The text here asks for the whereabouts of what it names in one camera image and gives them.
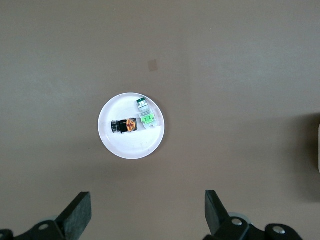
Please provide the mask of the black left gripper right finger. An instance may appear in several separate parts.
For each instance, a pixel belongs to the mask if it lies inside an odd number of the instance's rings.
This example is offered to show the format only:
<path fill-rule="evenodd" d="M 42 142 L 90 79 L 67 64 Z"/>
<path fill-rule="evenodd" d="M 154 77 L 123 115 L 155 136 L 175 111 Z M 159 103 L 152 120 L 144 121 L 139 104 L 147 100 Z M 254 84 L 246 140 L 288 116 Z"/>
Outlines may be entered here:
<path fill-rule="evenodd" d="M 230 216 L 216 191 L 205 191 L 205 219 L 210 230 L 204 240 L 303 240 L 291 227 L 271 223 L 256 228 L 241 216 Z"/>

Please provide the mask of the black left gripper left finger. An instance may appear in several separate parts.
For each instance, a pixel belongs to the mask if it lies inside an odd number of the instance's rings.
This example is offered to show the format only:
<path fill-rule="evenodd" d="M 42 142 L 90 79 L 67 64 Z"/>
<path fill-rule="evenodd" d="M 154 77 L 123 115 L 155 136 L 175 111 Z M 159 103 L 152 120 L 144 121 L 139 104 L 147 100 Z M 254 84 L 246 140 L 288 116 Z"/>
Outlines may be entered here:
<path fill-rule="evenodd" d="M 0 240 L 79 240 L 91 218 L 91 194 L 80 192 L 55 220 L 39 222 L 18 236 L 0 229 Z"/>

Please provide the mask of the orange and black push-button switch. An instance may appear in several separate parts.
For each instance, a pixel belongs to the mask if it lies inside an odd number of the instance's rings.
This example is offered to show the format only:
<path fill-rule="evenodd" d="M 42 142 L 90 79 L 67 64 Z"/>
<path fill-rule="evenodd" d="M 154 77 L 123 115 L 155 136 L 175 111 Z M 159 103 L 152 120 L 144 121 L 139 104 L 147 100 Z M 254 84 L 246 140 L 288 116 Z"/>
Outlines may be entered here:
<path fill-rule="evenodd" d="M 110 126 L 113 133 L 123 134 L 127 132 L 135 132 L 138 130 L 138 124 L 137 124 L 136 118 L 113 120 Z"/>

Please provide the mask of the white round plate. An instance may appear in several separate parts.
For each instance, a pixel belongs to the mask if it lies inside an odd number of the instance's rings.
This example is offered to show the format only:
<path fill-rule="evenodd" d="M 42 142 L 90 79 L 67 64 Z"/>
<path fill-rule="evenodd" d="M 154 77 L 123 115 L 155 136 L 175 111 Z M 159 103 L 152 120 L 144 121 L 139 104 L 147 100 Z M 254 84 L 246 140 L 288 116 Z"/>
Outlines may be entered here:
<path fill-rule="evenodd" d="M 145 129 L 139 118 L 137 100 L 145 98 L 155 113 L 158 126 Z M 138 130 L 116 132 L 111 129 L 111 122 L 136 118 Z M 161 144 L 165 135 L 165 119 L 157 104 L 149 97 L 139 93 L 122 93 L 111 98 L 102 108 L 98 118 L 98 132 L 104 146 L 120 158 L 136 160 L 147 157 Z"/>

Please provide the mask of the green and white push-button switch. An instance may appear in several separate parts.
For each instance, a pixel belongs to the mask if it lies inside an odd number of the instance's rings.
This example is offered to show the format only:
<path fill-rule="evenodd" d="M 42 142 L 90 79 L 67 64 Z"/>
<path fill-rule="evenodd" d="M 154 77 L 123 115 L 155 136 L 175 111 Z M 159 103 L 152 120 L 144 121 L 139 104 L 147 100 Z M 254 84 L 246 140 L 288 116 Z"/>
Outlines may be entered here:
<path fill-rule="evenodd" d="M 143 127 L 148 130 L 158 126 L 156 115 L 149 107 L 147 100 L 142 97 L 136 101 L 138 108 L 138 115 Z"/>

